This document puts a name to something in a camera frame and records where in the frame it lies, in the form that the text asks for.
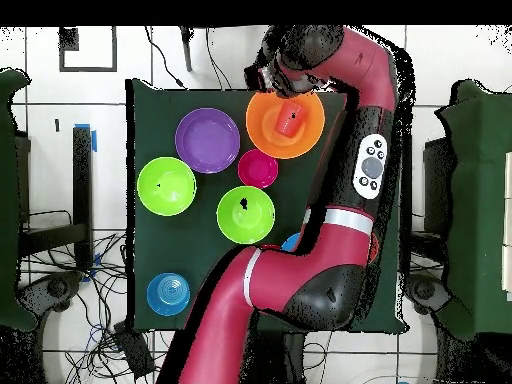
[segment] purple bowl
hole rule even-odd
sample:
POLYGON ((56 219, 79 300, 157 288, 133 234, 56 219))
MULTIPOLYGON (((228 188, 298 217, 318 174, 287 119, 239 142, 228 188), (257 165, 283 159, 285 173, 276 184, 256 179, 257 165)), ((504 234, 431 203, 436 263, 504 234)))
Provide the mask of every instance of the purple bowl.
POLYGON ((224 112, 196 109, 186 115, 176 129, 176 150, 194 171, 212 174, 226 169, 240 150, 240 133, 224 112))

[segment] silver band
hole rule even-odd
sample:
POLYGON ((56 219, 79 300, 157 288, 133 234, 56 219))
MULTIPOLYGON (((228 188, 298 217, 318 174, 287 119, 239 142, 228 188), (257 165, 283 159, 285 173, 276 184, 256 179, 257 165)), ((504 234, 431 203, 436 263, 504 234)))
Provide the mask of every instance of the silver band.
MULTIPOLYGON (((311 209, 308 209, 304 216, 303 224, 307 224, 310 217, 311 209)), ((367 216, 344 209, 327 209, 324 223, 352 228, 353 230, 360 231, 368 236, 372 234, 373 228, 373 221, 367 216)))
POLYGON ((252 270, 254 269, 254 265, 256 265, 256 261, 258 260, 260 255, 261 255, 261 250, 256 249, 254 251, 254 253, 252 254, 251 259, 249 260, 249 263, 247 264, 247 268, 245 269, 245 274, 244 274, 244 297, 245 297, 245 301, 251 308, 254 308, 254 306, 251 302, 251 295, 249 293, 249 285, 251 283, 252 270))

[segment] orange cup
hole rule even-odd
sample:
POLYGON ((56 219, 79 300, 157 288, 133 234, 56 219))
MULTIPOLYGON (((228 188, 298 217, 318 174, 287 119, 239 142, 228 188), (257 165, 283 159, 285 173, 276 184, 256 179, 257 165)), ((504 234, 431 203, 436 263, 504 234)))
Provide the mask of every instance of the orange cup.
POLYGON ((306 119, 306 109, 291 100, 287 100, 281 107, 276 122, 276 131, 285 137, 293 137, 306 119))

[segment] orange bowl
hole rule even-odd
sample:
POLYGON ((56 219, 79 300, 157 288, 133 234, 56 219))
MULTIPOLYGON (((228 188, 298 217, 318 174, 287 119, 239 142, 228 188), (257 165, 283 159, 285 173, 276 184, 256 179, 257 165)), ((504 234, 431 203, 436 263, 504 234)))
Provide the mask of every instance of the orange bowl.
POLYGON ((246 124, 251 141, 273 158, 292 159, 303 155, 318 142, 324 129, 324 107, 318 94, 301 94, 290 100, 307 112, 305 121, 293 137, 275 130, 279 112, 287 99, 281 99, 275 93, 256 93, 247 107, 246 124))

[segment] control button panel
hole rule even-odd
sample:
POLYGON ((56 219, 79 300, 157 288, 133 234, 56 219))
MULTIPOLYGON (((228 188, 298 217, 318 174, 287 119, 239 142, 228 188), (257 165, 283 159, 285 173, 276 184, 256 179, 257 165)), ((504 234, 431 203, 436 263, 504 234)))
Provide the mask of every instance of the control button panel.
POLYGON ((352 183, 365 199, 375 199, 380 192, 387 147, 380 134, 370 134, 361 140, 352 183))

